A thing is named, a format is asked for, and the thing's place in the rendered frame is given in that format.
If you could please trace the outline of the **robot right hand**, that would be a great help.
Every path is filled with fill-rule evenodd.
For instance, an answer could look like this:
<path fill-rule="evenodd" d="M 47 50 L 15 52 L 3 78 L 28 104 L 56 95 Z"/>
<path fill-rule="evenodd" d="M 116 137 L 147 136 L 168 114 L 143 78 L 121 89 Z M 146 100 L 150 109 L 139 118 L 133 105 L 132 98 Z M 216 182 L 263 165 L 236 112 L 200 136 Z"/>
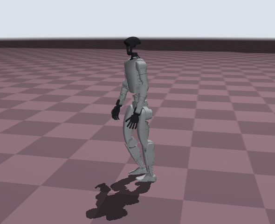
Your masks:
<path fill-rule="evenodd" d="M 111 111 L 112 114 L 112 118 L 114 120 L 119 120 L 119 112 L 120 112 L 120 107 L 122 107 L 122 105 L 119 105 L 120 100 L 118 99 L 116 102 L 116 106 L 113 108 L 113 110 Z"/>

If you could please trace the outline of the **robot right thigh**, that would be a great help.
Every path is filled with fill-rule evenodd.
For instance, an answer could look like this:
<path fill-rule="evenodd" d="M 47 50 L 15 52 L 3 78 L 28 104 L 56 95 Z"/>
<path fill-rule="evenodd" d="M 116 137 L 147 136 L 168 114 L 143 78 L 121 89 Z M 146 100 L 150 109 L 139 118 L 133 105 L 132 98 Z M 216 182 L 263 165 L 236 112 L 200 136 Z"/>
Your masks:
<path fill-rule="evenodd" d="M 128 123 L 130 122 L 130 120 L 128 120 L 127 122 L 125 122 L 129 117 L 131 117 L 134 113 L 134 109 L 133 109 L 133 106 L 132 105 L 129 105 L 127 110 L 126 110 L 126 113 L 125 113 L 125 116 L 124 116 L 124 122 L 123 122 L 123 133 L 124 133 L 124 140 L 126 142 L 126 144 L 129 146 L 129 147 L 134 147 L 136 144 L 137 144 L 137 140 L 131 136 L 132 132 L 133 132 L 133 124 L 132 124 L 132 127 L 130 127 L 130 125 L 127 127 Z"/>

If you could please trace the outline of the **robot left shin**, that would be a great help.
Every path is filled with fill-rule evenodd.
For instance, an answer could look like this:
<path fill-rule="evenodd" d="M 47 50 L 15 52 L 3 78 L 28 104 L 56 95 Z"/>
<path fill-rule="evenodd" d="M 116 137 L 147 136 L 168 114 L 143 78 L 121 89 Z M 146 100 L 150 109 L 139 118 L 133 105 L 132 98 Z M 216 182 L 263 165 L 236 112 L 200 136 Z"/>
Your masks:
<path fill-rule="evenodd" d="M 143 158 L 144 158 L 144 163 L 145 163 L 147 174 L 149 175 L 149 177 L 152 177 L 153 176 L 153 163 L 154 163 L 154 156 L 155 156 L 154 144 L 148 143 L 146 150 L 142 146 L 142 151 L 143 151 Z"/>

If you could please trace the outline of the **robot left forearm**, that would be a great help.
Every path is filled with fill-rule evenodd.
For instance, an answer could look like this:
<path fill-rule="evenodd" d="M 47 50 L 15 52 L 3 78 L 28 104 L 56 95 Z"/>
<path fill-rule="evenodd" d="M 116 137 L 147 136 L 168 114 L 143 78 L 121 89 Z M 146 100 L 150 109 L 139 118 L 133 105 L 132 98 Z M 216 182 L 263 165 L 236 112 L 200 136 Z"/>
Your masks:
<path fill-rule="evenodd" d="M 135 110 L 135 113 L 140 114 L 141 110 L 144 106 L 145 98 L 147 98 L 147 87 L 146 85 L 141 85 L 140 86 L 140 93 L 138 95 L 138 102 L 137 102 L 137 108 Z"/>

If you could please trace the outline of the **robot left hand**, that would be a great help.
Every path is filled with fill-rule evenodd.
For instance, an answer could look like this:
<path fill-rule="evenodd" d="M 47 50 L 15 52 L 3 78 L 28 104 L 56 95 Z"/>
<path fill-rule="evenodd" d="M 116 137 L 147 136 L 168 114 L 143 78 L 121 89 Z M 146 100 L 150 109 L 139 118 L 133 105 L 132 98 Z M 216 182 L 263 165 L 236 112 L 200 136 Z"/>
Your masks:
<path fill-rule="evenodd" d="M 137 108 L 137 107 L 136 107 Z M 135 110 L 136 110 L 136 108 L 135 108 Z M 137 128 L 137 125 L 138 125 L 138 121 L 139 121 L 139 117 L 138 116 L 140 116 L 140 114 L 138 114 L 138 113 L 135 113 L 135 110 L 134 110 L 134 114 L 131 116 L 131 117 L 129 117 L 125 122 L 127 122 L 128 120 L 130 120 L 130 122 L 128 123 L 128 125 L 127 125 L 127 127 L 130 125 L 130 123 L 131 123 L 131 125 L 130 125 L 130 127 L 129 128 L 131 128 L 132 127 L 132 124 L 133 124 L 133 127 L 132 127 L 132 129 L 134 128 L 134 126 L 135 126 L 135 123 L 136 123 L 136 126 L 135 126 L 135 129 Z"/>

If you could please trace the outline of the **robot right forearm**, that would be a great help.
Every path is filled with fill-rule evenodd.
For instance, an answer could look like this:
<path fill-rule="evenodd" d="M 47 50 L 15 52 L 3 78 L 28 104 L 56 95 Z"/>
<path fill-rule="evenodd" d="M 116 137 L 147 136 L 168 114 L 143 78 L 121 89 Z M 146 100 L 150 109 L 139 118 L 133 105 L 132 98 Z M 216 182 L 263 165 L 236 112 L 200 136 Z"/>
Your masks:
<path fill-rule="evenodd" d="M 124 100 L 126 99 L 126 94 L 128 92 L 128 88 L 126 88 L 125 86 L 122 85 L 122 88 L 121 88 L 121 92 L 120 92 L 120 95 L 119 95 L 119 105 L 122 105 L 124 103 Z"/>

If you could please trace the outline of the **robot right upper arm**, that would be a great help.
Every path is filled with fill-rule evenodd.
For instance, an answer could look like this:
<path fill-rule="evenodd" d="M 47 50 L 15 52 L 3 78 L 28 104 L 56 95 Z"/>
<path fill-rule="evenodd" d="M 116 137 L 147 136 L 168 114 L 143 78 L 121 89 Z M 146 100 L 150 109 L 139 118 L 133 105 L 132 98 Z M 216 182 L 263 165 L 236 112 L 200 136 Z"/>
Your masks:
<path fill-rule="evenodd" d="M 125 63 L 126 63 L 126 61 L 124 62 L 124 67 L 125 67 Z M 126 78 L 126 73 L 124 73 L 124 74 L 125 74 L 125 78 Z M 128 88 L 127 78 L 123 81 L 123 86 Z"/>

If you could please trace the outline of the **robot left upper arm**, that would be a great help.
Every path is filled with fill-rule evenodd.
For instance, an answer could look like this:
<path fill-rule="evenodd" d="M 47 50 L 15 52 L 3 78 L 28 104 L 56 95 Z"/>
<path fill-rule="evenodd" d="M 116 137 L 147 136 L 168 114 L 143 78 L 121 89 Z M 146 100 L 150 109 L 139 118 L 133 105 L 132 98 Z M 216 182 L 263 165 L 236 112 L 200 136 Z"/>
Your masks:
<path fill-rule="evenodd" d="M 147 91 L 149 89 L 149 84 L 148 84 L 148 78 L 147 78 L 147 72 L 146 72 L 146 69 L 147 69 L 147 65 L 146 65 L 146 62 L 144 61 L 136 61 L 136 69 L 139 73 L 139 78 L 142 82 L 142 85 L 146 85 L 147 87 Z"/>

